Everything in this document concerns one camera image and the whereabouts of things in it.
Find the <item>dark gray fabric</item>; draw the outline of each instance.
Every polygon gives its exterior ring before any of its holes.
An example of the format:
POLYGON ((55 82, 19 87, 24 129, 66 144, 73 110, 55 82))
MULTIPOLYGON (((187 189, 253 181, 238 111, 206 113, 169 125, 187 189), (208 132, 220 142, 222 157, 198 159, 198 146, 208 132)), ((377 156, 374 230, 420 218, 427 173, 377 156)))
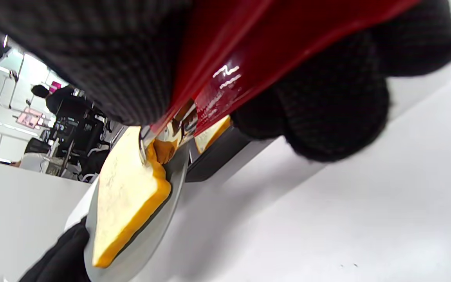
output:
POLYGON ((308 159, 338 161, 383 130, 390 106, 387 76, 425 75, 450 61, 449 4, 423 0, 309 58, 231 117, 248 136, 284 135, 308 159))
POLYGON ((168 108, 190 0, 0 0, 0 31, 125 125, 168 108))

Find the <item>white table surface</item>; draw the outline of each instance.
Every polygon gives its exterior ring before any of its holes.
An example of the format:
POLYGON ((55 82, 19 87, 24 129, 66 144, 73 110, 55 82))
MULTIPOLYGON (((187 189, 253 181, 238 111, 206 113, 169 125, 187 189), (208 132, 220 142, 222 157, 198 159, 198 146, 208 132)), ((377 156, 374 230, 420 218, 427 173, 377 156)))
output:
POLYGON ((451 282, 451 86, 323 170, 283 139, 231 166, 185 184, 134 281, 451 282))

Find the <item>black glove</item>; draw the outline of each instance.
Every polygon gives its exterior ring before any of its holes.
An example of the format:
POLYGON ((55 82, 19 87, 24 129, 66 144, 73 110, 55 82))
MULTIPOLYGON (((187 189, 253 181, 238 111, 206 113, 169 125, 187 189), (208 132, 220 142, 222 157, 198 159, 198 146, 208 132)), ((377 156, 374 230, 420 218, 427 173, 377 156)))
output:
MULTIPOLYGON (((168 108, 190 6, 191 0, 0 0, 0 31, 83 89, 109 118, 147 125, 168 108)), ((424 75, 450 61, 449 2, 421 0, 309 58, 231 117, 255 139, 283 135, 308 159, 338 161, 384 128, 388 76, 424 75)))
POLYGON ((90 238, 85 222, 86 217, 62 234, 20 282, 89 282, 83 257, 90 238))
POLYGON ((450 61, 449 3, 423 0, 309 58, 231 117, 254 139, 284 135, 299 155, 338 161, 383 130, 388 76, 425 75, 450 61))

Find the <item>white wall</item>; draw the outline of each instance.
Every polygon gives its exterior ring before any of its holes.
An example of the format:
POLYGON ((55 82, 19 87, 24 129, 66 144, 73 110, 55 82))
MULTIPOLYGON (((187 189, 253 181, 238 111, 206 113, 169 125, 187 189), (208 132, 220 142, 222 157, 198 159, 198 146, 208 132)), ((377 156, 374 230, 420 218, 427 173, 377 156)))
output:
MULTIPOLYGON (((9 52, 6 58, 0 60, 0 67, 5 68, 7 70, 18 70, 20 69, 20 64, 22 62, 23 55, 20 54, 16 49, 9 52)), ((11 93, 15 88, 14 98, 11 102, 11 106, 13 109, 23 110, 27 104, 25 103, 26 99, 32 98, 31 87, 32 85, 39 84, 41 82, 46 82, 51 84, 52 81, 61 82, 65 84, 60 78, 58 78, 54 73, 48 75, 49 70, 47 67, 34 57, 30 55, 25 55, 25 59, 23 61, 22 69, 20 72, 20 80, 17 84, 10 79, 6 80, 6 83, 3 87, 3 82, 7 73, 0 70, 0 91, 2 89, 2 95, 0 98, 0 103, 7 107, 11 93)), ((45 113, 47 116, 52 116, 46 109, 45 101, 40 98, 34 98, 32 100, 31 107, 38 111, 45 113)), ((31 132, 35 132, 37 134, 40 133, 40 130, 31 130, 30 128, 18 125, 15 123, 15 118, 13 115, 19 115, 16 111, 11 111, 9 109, 3 108, 0 106, 0 122, 6 123, 8 125, 12 125, 15 127, 19 127, 25 130, 29 130, 31 132)), ((9 130, 7 128, 0 126, 0 132, 4 134, 9 134, 11 136, 18 137, 20 139, 29 140, 32 136, 28 134, 23 134, 21 132, 16 132, 14 130, 9 130)), ((23 150, 27 145, 26 141, 22 141, 20 139, 12 139, 8 137, 4 137, 2 140, 2 144, 0 146, 0 157, 3 159, 11 159, 18 160, 22 157, 23 150)))
POLYGON ((0 275, 16 282, 54 244, 88 186, 0 164, 0 275))

